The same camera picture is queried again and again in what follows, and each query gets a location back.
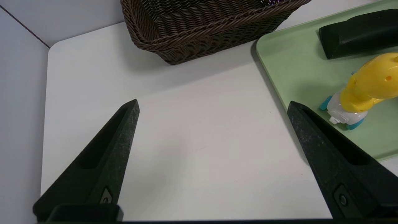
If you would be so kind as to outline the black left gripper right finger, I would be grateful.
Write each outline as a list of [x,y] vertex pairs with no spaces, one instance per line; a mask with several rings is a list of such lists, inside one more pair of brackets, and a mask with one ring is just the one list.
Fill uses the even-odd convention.
[[395,174],[307,106],[287,115],[334,219],[397,220]]

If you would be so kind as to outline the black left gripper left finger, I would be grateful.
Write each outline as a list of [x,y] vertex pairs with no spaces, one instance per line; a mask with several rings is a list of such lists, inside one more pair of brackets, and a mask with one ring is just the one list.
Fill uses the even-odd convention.
[[118,205],[140,108],[122,105],[37,200],[38,219],[121,219]]

